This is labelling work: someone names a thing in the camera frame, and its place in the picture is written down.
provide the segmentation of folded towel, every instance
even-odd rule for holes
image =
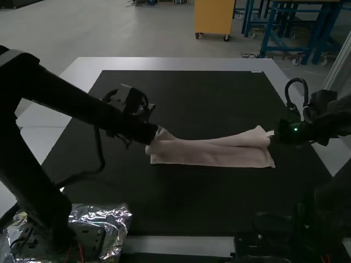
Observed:
[[[267,147],[272,132],[261,126],[237,135],[211,140],[182,140],[159,127],[145,149],[151,164],[186,164],[215,167],[273,167]]]

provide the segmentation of aluminum foil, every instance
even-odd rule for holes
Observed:
[[[0,263],[54,263],[52,260],[39,261],[13,257],[10,244],[21,235],[23,225],[27,222],[26,218],[26,213],[17,213],[14,222],[0,236]],[[103,227],[106,236],[99,256],[100,262],[118,262],[131,219],[132,214],[125,204],[120,206],[73,204],[69,224]]]

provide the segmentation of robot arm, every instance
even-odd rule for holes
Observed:
[[[142,144],[151,143],[157,131],[157,125],[148,122],[151,105],[142,92],[125,85],[101,101],[47,71],[33,55],[3,46],[0,79],[0,181],[18,201],[12,210],[20,207],[27,212],[36,239],[42,240],[39,243],[65,249],[73,235],[67,225],[71,202],[50,181],[21,137],[14,114],[18,103],[25,98],[104,129],[109,136]]]

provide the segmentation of black cable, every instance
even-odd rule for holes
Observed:
[[[59,182],[56,184],[58,188],[65,187],[70,184],[74,184],[78,181],[88,179],[87,175],[95,175],[100,172],[102,172],[106,166],[106,161],[104,158],[104,153],[103,153],[103,147],[101,143],[101,136],[100,136],[100,130],[97,126],[94,126],[94,137],[95,137],[95,144],[97,148],[97,153],[98,153],[98,158],[99,158],[99,167],[96,170],[91,170],[91,171],[82,171],[78,174],[74,174],[69,176],[68,178],[64,179],[63,181]]]
[[[18,242],[21,242],[21,241],[23,241],[23,240],[24,240],[24,238],[18,238],[18,239],[16,239],[15,241],[13,241],[13,242],[11,243],[10,248],[12,248],[14,244],[16,244],[16,243],[18,243]]]
[[[285,98],[287,101],[286,106],[288,106],[289,108],[296,108],[296,105],[291,102],[291,99],[289,96],[289,87],[291,86],[292,83],[295,83],[295,82],[300,82],[303,85],[303,90],[304,90],[303,106],[306,107],[308,104],[308,85],[303,78],[293,78],[286,83],[286,86],[285,86]]]

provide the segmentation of wire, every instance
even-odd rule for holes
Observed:
[[[16,243],[18,243],[18,242],[20,242],[20,241],[23,241],[23,240],[24,240],[24,238],[18,238],[18,239],[16,239],[15,241],[13,241],[13,242],[11,243],[10,248],[12,248],[14,244],[16,244]]]
[[[84,253],[83,253],[83,248],[82,248],[82,246],[79,244],[79,242],[77,242],[77,243],[78,243],[79,251],[80,251],[80,253],[81,253],[82,263],[84,263]]]
[[[99,167],[96,168],[95,170],[82,171],[78,174],[74,174],[74,175],[69,176],[68,178],[66,178],[63,181],[56,184],[56,186],[58,188],[62,188],[64,186],[73,184],[73,183],[81,181],[81,180],[87,180],[87,179],[89,179],[89,178],[87,178],[87,175],[95,175],[95,174],[98,174],[104,170],[104,168],[106,166],[106,161],[104,158],[103,147],[102,147],[102,143],[101,143],[100,130],[97,126],[94,126],[94,136],[95,136],[95,144],[96,144],[99,163],[100,163]]]
[[[296,107],[296,105],[291,102],[291,99],[290,99],[290,96],[289,96],[289,87],[291,86],[292,83],[295,83],[295,82],[300,82],[303,85],[303,89],[304,89],[303,107],[306,107],[307,104],[308,104],[308,85],[307,85],[307,82],[303,78],[293,78],[293,79],[289,80],[288,83],[286,83],[286,86],[285,86],[285,98],[286,98],[286,101],[287,101],[286,105],[289,108],[295,108]]]
[[[23,241],[23,243],[21,245],[21,247],[23,247],[27,243],[30,236],[32,235],[32,232],[33,232],[33,227],[30,228],[29,233],[27,234],[27,236],[25,238],[21,237],[21,238],[16,239],[15,241],[13,241],[10,245],[10,248],[12,248],[14,244],[21,242],[21,241]]]
[[[72,242],[71,242],[70,248],[69,248],[69,249],[68,249],[68,251],[67,251],[67,254],[66,254],[66,257],[65,257],[65,261],[64,261],[64,263],[66,263],[66,262],[67,262],[68,256],[69,256],[69,255],[70,255],[70,253],[71,253],[71,249],[72,249]]]
[[[327,256],[327,259],[328,259],[328,263],[330,263],[330,257],[329,257],[329,254],[327,254],[326,256]],[[327,263],[327,262],[325,262],[325,261],[324,261],[323,256],[320,256],[320,258],[321,258],[321,260],[322,260],[322,262],[323,262],[323,263]]]

